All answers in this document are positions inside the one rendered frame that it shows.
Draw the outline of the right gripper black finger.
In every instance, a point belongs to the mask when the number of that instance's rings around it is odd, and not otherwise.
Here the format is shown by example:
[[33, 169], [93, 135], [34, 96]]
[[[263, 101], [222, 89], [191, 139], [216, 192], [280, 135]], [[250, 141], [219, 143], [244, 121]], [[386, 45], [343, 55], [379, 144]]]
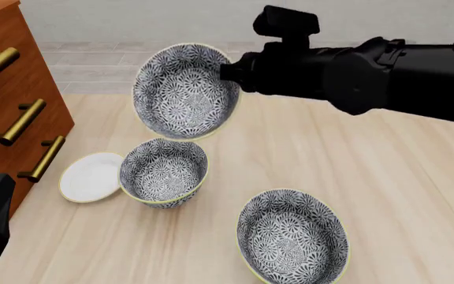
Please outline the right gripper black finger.
[[245, 82], [246, 71], [239, 63], [229, 63], [220, 65], [220, 80], [232, 82]]

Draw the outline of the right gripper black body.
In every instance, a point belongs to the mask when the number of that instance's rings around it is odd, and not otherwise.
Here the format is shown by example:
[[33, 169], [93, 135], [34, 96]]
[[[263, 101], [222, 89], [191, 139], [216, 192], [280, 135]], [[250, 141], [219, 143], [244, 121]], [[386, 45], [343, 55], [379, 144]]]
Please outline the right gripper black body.
[[235, 63], [241, 71], [236, 80], [244, 92], [264, 95], [276, 95], [277, 87], [271, 78], [273, 71], [271, 52], [278, 47], [278, 42], [268, 42], [261, 51], [248, 51]]

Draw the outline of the black patterned bowl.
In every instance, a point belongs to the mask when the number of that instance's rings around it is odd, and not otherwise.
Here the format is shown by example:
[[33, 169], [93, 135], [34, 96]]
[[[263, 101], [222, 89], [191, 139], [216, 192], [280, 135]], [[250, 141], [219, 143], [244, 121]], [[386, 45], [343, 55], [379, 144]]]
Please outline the black patterned bowl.
[[158, 138], [136, 146], [124, 157], [118, 181], [134, 200], [170, 209], [196, 195], [208, 170], [207, 154], [198, 144]]
[[251, 198], [236, 224], [247, 267], [264, 284], [336, 284], [348, 266], [348, 235], [335, 212], [295, 189]]
[[223, 51], [201, 43], [158, 51], [141, 66], [132, 87], [137, 117], [167, 139], [209, 136], [240, 101], [240, 87], [220, 79], [221, 65], [231, 62]]

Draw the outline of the white plate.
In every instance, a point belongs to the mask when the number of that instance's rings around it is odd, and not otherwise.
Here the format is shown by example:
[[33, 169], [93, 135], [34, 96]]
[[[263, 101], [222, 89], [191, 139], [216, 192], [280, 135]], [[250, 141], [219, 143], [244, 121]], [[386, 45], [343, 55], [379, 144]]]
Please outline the white plate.
[[120, 188], [118, 170], [123, 158], [108, 151], [79, 158], [62, 173], [60, 194], [73, 203], [92, 203], [111, 196]]

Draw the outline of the wooden drawer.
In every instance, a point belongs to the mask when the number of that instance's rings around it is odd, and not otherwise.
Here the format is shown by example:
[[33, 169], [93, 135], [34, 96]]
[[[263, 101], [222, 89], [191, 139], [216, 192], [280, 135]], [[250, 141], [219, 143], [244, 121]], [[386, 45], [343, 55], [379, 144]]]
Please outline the wooden drawer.
[[41, 141], [53, 140], [56, 136], [67, 137], [74, 122], [68, 110], [42, 110], [38, 117], [21, 134], [12, 146], [3, 146], [0, 154], [5, 163], [2, 172], [9, 174], [16, 182], [9, 214], [13, 215], [19, 208], [31, 187], [27, 179], [18, 178], [18, 172], [28, 172], [33, 169], [47, 150], [41, 146]]
[[16, 2], [0, 3], [0, 53], [9, 47], [20, 57], [0, 72], [0, 118], [15, 118], [22, 103], [43, 99], [51, 104], [60, 96]]
[[0, 174], [38, 176], [39, 160], [56, 151], [56, 143], [74, 125], [72, 116], [50, 73], [0, 74]]

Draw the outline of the wooden cabinet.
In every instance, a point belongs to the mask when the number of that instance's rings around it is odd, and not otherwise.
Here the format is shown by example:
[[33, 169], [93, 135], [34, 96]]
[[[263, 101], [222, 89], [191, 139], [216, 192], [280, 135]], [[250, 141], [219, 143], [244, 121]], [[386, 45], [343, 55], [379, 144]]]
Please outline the wooden cabinet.
[[14, 213], [74, 126], [24, 20], [20, 0], [0, 0], [0, 174], [16, 182]]

